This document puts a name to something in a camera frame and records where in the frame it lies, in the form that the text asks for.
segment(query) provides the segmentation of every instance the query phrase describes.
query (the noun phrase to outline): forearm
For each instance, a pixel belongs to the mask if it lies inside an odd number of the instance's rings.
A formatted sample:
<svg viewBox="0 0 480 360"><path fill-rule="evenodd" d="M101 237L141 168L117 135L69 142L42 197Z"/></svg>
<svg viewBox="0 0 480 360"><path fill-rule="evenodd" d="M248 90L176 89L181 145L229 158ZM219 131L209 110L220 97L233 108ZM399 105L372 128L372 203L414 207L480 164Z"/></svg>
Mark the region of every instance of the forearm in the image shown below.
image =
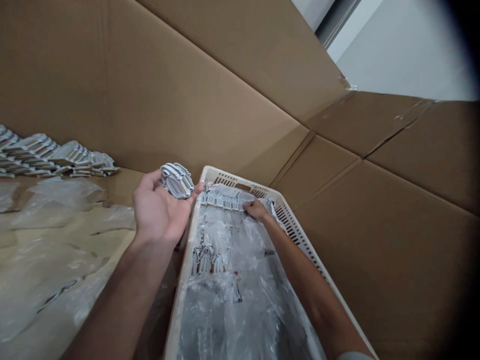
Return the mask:
<svg viewBox="0 0 480 360"><path fill-rule="evenodd" d="M329 359L347 351L372 356L332 288L315 265L271 216L260 219L286 276L308 315Z"/></svg>
<svg viewBox="0 0 480 360"><path fill-rule="evenodd" d="M172 253L136 236L62 359L131 359Z"/></svg>

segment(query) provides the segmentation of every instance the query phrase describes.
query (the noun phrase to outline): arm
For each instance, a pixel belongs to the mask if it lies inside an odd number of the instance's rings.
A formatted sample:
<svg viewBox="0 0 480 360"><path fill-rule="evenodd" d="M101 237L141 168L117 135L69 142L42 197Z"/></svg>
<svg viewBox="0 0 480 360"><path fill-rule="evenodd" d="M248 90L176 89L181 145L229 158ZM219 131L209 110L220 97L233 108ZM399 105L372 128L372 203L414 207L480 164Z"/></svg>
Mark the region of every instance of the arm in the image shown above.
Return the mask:
<svg viewBox="0 0 480 360"><path fill-rule="evenodd" d="M177 200L157 186L161 175L144 175L133 193L135 237L62 360L133 357L192 203L203 190L200 183L188 199Z"/></svg>
<svg viewBox="0 0 480 360"><path fill-rule="evenodd" d="M335 360L346 352L359 352L373 358L324 277L270 216L263 204L255 200L243 207L265 226L286 276L303 305L328 359Z"/></svg>

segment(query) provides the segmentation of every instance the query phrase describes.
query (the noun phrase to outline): plastic crate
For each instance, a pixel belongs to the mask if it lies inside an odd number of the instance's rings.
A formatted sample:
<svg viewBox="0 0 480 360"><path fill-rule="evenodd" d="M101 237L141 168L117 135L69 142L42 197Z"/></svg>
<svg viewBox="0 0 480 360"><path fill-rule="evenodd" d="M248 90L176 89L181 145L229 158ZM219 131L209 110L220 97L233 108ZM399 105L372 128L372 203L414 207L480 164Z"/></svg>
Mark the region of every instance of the plastic crate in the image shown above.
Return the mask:
<svg viewBox="0 0 480 360"><path fill-rule="evenodd" d="M378 359L377 354L370 345L367 337L360 328L357 320L350 311L347 303L340 294L339 290L335 286L332 278L330 277L328 271L325 269L322 261L315 252L312 244L310 243L307 235L300 226L297 218L295 217L292 209L285 201L285 198L281 193L275 191L269 187L260 185L258 183L246 180L244 178L235 176L228 172L222 171L212 166L205 166L200 177L201 182L213 182L214 184L224 184L229 187L235 187L247 191L257 198L266 198L275 200L275 212L281 222L285 225L288 236L292 241L303 251L303 253L310 259L310 261L316 266L318 271L325 278L326 282L330 285L333 292L336 294L341 304L343 305L346 313L350 317L353 325L357 329L361 338L373 354L373 356ZM165 349L163 353L163 358L168 360L173 360L177 358L177 353L179 350L180 342L180 332L182 326L182 315L184 312L184 303L185 297L187 294L187 287L190 278L190 271L192 268L192 256L191 253L195 246L195 241L197 238L196 231L199 223L199 213L200 213L201 201L200 196L197 198L192 216L191 223L189 227L189 233L187 238L187 243L185 245L185 256L183 258L183 263L181 266L180 277L178 280L178 287L175 294L175 300L173 304L173 310L171 312L170 326L168 329L168 335L165 343Z"/></svg>

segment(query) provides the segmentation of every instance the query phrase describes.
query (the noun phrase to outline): cardboard flap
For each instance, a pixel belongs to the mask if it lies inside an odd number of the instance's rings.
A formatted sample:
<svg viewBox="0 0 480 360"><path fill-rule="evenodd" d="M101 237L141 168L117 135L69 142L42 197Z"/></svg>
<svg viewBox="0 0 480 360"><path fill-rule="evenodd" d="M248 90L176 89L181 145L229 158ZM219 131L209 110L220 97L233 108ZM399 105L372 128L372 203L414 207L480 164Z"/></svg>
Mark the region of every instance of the cardboard flap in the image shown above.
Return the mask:
<svg viewBox="0 0 480 360"><path fill-rule="evenodd" d="M440 102L368 159L478 215L477 111L475 102Z"/></svg>
<svg viewBox="0 0 480 360"><path fill-rule="evenodd" d="M476 216L366 160L295 216L380 359L435 354L462 295Z"/></svg>
<svg viewBox="0 0 480 360"><path fill-rule="evenodd" d="M301 122L349 87L290 0L139 2Z"/></svg>
<svg viewBox="0 0 480 360"><path fill-rule="evenodd" d="M212 165L270 184L308 130L134 0L9 1L2 122L150 172Z"/></svg>
<svg viewBox="0 0 480 360"><path fill-rule="evenodd" d="M275 186L295 211L359 157L315 135Z"/></svg>
<svg viewBox="0 0 480 360"><path fill-rule="evenodd" d="M351 91L305 125L364 158L432 103L418 97Z"/></svg>

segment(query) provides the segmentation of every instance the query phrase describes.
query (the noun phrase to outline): hand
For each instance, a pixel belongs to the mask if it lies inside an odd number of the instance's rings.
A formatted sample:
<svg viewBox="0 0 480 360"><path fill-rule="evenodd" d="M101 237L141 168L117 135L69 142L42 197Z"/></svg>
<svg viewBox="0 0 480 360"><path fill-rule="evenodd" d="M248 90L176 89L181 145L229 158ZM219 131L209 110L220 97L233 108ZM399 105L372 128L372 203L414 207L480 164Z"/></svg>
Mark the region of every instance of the hand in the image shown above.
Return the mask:
<svg viewBox="0 0 480 360"><path fill-rule="evenodd" d="M260 202L260 200L255 200L252 202L248 202L243 204L243 209L249 213L254 218L257 218L261 222L270 216L269 212L265 208L265 206Z"/></svg>
<svg viewBox="0 0 480 360"><path fill-rule="evenodd" d="M189 198L179 200L159 184L161 177L160 169L145 174L133 192L136 235L175 246L187 226L192 204L204 190L204 183L198 183Z"/></svg>

